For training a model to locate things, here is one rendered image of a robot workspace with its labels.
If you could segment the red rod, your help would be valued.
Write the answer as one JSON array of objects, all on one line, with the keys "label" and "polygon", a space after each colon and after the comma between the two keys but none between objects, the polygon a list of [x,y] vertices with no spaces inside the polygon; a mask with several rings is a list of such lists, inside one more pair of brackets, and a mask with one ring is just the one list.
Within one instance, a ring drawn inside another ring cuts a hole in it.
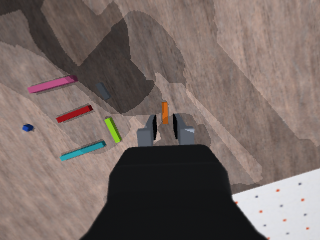
[{"label": "red rod", "polygon": [[68,114],[65,114],[63,116],[60,116],[60,117],[56,118],[56,120],[58,121],[58,123],[60,123],[60,122],[66,121],[68,119],[71,119],[73,117],[79,116],[81,114],[84,114],[84,113],[92,111],[92,110],[93,110],[92,106],[89,105],[89,106],[80,108],[78,110],[75,110],[73,112],[70,112]]}]

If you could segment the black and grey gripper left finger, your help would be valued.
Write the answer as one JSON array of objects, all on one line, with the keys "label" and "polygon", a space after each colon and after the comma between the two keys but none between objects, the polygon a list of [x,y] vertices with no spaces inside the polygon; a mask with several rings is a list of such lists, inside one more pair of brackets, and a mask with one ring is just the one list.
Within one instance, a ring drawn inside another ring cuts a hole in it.
[{"label": "black and grey gripper left finger", "polygon": [[138,147],[153,146],[157,134],[157,119],[156,115],[150,115],[144,128],[137,130]]}]

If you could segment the pink rod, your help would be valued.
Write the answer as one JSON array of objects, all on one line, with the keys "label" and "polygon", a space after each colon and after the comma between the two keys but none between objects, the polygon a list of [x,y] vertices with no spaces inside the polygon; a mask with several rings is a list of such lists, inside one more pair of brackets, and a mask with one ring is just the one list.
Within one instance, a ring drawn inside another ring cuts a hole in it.
[{"label": "pink rod", "polygon": [[78,82],[77,76],[71,75],[71,76],[67,76],[67,77],[53,80],[50,82],[46,82],[46,83],[42,83],[42,84],[35,85],[32,87],[28,87],[27,89],[28,89],[29,93],[38,93],[41,91],[49,90],[52,88],[60,87],[63,85],[74,83],[74,82]]}]

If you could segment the small blue block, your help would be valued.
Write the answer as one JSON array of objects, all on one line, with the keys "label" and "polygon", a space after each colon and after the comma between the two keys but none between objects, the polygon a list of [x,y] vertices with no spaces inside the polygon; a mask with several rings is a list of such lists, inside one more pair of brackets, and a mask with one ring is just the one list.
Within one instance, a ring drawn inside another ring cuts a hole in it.
[{"label": "small blue block", "polygon": [[30,125],[30,124],[26,124],[26,125],[23,125],[22,130],[28,132],[28,131],[33,130],[33,127],[34,127],[34,126],[32,126],[32,125]]}]

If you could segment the orange rod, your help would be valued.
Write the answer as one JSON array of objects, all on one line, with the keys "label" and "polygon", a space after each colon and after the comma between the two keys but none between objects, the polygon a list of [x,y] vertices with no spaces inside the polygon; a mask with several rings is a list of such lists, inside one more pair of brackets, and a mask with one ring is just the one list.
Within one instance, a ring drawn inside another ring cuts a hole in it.
[{"label": "orange rod", "polygon": [[167,102],[162,102],[162,118],[163,118],[163,124],[168,124]]}]

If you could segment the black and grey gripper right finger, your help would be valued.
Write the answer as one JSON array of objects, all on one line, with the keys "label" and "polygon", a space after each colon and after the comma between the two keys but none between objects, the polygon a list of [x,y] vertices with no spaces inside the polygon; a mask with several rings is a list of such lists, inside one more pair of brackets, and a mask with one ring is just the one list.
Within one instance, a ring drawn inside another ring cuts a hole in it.
[{"label": "black and grey gripper right finger", "polygon": [[173,130],[179,145],[194,144],[194,128],[186,126],[179,113],[173,114]]}]

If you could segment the lime green rod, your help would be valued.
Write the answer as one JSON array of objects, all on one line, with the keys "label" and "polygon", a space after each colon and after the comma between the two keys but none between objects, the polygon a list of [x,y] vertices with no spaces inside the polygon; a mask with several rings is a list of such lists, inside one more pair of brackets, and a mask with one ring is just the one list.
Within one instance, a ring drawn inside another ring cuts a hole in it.
[{"label": "lime green rod", "polygon": [[114,138],[115,143],[120,142],[122,140],[113,120],[112,117],[105,119],[105,122]]}]

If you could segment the turquoise rod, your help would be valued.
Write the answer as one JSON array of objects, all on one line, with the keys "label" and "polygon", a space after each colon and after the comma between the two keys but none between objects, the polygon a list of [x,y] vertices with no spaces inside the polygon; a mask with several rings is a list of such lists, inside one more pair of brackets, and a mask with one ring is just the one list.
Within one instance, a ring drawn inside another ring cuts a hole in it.
[{"label": "turquoise rod", "polygon": [[69,158],[72,158],[72,157],[75,157],[75,156],[78,156],[78,155],[81,155],[81,154],[84,154],[84,153],[87,153],[87,152],[102,148],[105,145],[106,145],[105,141],[101,141],[101,142],[98,142],[98,143],[83,147],[81,149],[78,149],[78,150],[63,154],[59,158],[61,159],[61,161],[64,161],[66,159],[69,159]]}]

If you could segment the grey rod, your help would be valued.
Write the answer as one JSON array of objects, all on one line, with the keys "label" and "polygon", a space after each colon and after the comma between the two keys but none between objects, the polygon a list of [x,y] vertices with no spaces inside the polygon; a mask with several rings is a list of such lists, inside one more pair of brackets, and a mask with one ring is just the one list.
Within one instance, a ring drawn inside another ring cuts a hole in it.
[{"label": "grey rod", "polygon": [[106,87],[103,84],[103,82],[99,82],[98,84],[96,84],[96,87],[98,88],[98,90],[100,91],[101,95],[103,96],[103,98],[105,100],[108,100],[109,98],[112,97],[110,95],[110,93],[108,92],[108,90],[106,89]]}]

